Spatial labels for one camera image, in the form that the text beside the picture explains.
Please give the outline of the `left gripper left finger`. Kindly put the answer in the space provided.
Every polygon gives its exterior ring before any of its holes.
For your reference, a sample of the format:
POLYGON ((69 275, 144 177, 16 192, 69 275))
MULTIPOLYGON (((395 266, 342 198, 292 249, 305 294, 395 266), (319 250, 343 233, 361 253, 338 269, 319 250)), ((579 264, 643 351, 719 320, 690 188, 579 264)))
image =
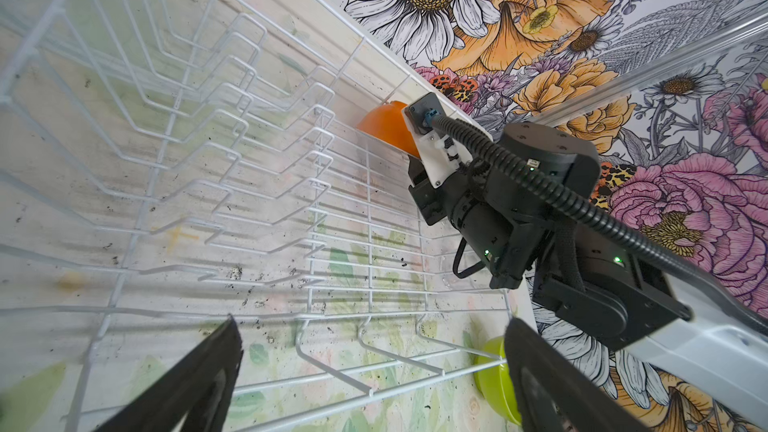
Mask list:
POLYGON ((243 357, 229 316, 151 387, 98 428, 100 431, 221 431, 243 357))

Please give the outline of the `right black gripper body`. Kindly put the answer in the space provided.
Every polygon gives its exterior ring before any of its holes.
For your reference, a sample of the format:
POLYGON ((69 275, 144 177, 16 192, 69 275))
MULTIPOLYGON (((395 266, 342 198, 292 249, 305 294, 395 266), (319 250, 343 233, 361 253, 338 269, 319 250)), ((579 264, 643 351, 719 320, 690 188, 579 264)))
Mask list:
POLYGON ((427 225, 447 219, 461 235, 452 273, 466 279, 487 269, 490 288, 518 288, 545 237, 545 223, 518 220, 508 211, 494 209, 478 191, 472 165, 456 171, 436 188, 422 161, 411 156, 408 175, 409 192, 427 225))

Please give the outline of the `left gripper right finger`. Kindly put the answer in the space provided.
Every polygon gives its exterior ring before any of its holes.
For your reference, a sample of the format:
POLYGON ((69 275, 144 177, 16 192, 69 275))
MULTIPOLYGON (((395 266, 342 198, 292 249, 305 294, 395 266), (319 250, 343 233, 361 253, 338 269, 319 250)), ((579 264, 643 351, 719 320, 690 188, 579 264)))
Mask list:
POLYGON ((646 429, 523 320, 510 320, 504 350, 525 431, 646 429))

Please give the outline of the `lime green plastic bowl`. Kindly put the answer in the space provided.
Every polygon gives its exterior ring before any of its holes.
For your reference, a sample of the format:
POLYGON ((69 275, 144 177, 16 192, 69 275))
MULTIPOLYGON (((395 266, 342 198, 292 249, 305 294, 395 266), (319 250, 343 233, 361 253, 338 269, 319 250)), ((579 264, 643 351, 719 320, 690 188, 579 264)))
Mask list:
POLYGON ((504 337, 489 339, 482 347, 484 355, 475 355, 476 365, 492 362, 490 355, 501 357, 504 362, 494 367, 478 370, 474 373, 475 383, 481 395, 490 407, 508 422, 521 426, 521 414, 517 408, 514 386, 509 375, 504 350, 504 337))

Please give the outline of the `orange plastic bowl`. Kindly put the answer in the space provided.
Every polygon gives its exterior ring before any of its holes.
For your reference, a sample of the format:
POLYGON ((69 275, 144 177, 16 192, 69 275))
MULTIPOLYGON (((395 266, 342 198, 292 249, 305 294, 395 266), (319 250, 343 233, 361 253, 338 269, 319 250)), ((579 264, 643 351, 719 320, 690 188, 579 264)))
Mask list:
POLYGON ((408 130, 403 115, 406 104, 392 101, 368 112, 357 124, 356 129, 375 137, 413 157, 420 154, 408 130))

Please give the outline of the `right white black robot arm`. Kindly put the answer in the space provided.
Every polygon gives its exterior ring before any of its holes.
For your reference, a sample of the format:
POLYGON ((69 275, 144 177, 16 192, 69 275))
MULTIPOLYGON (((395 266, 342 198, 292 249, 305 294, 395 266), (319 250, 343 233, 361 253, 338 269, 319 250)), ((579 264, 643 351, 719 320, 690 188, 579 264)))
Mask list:
POLYGON ((595 377, 554 327, 509 324, 506 373, 527 431, 737 431, 767 425, 767 181, 697 153, 639 169, 607 209, 595 147, 511 124, 492 141, 405 110, 411 194, 447 219, 494 288, 535 273, 534 302, 594 339, 595 377))

